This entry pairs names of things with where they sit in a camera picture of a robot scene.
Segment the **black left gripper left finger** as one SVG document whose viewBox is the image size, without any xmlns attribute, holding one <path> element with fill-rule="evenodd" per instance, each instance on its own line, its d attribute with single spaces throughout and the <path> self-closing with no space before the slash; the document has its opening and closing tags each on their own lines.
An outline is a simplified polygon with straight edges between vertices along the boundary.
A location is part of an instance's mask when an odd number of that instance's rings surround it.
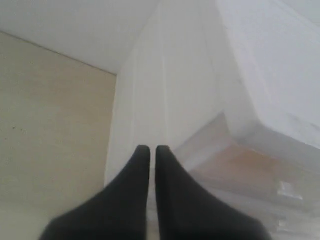
<svg viewBox="0 0 320 240">
<path fill-rule="evenodd" d="M 123 170 L 100 193 L 55 218 L 42 240 L 145 240 L 151 151 L 136 147 Z"/>
</svg>

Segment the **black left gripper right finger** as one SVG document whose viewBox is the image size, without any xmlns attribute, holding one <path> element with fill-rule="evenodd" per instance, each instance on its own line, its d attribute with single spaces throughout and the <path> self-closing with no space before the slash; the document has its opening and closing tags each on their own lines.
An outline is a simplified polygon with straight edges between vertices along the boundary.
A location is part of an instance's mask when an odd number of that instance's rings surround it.
<svg viewBox="0 0 320 240">
<path fill-rule="evenodd" d="M 162 240 L 270 240 L 264 225 L 211 195 L 169 146 L 155 154 L 155 195 Z"/>
</svg>

